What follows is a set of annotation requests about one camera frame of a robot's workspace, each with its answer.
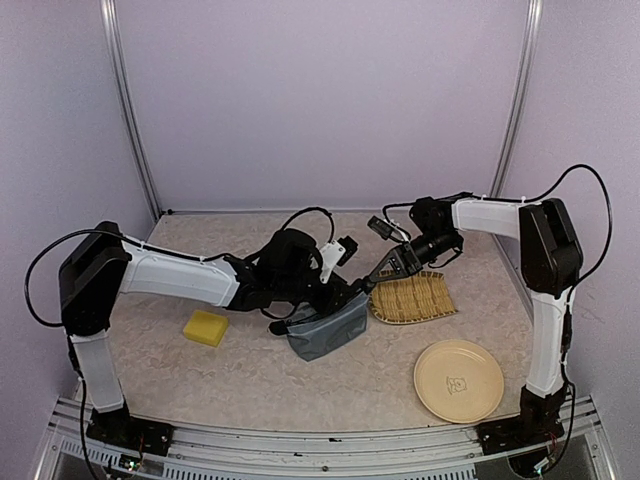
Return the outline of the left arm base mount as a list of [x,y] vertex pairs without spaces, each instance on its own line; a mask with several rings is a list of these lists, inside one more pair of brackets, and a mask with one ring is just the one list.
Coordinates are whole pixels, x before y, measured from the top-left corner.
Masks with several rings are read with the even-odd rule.
[[166,457],[173,439],[174,426],[132,416],[128,405],[110,411],[92,409],[87,436],[105,444]]

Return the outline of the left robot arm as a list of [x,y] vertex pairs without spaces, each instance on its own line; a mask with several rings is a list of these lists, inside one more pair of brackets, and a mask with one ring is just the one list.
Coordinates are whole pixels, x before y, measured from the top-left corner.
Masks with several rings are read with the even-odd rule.
[[102,430],[121,445],[140,434],[116,374],[107,331],[117,298],[146,293],[183,298],[229,311],[264,311],[274,302],[294,308],[271,331],[292,337],[306,361],[358,336],[366,327],[367,296],[359,283],[334,271],[348,255],[331,241],[291,228],[244,258],[229,253],[197,257],[144,244],[121,234],[114,222],[92,230],[59,269],[61,321],[78,361]]

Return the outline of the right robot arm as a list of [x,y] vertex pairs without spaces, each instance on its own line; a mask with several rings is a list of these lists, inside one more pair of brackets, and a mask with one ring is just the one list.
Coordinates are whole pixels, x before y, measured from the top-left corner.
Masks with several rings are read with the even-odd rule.
[[573,289],[583,265],[582,249],[564,203],[556,198],[507,202],[466,193],[416,200],[409,216],[420,235],[389,250],[364,285],[409,278],[446,252],[459,256],[461,233],[473,231],[516,240],[520,273],[533,306],[533,352],[525,388],[547,399],[564,389],[572,337]]

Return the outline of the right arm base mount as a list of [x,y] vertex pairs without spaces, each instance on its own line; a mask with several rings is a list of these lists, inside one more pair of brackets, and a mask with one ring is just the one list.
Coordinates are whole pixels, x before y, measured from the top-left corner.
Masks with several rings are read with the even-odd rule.
[[540,397],[524,386],[516,416],[484,421],[474,428],[483,454],[492,455],[562,437],[565,430],[559,412],[566,390],[562,386],[555,394]]

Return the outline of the yellow sponge block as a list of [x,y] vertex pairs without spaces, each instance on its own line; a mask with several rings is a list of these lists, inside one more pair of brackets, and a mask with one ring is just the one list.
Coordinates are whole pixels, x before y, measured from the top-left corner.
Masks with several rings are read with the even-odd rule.
[[183,329],[183,335],[191,341],[218,347],[227,331],[229,320],[225,316],[196,310]]

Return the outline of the grey zip pouch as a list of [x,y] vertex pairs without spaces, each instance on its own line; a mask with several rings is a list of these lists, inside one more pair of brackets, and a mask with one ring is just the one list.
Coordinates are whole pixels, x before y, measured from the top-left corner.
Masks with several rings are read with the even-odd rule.
[[343,307],[328,315],[310,305],[288,319],[274,320],[269,332],[284,336],[298,357],[311,362],[345,346],[367,329],[369,292],[359,291]]

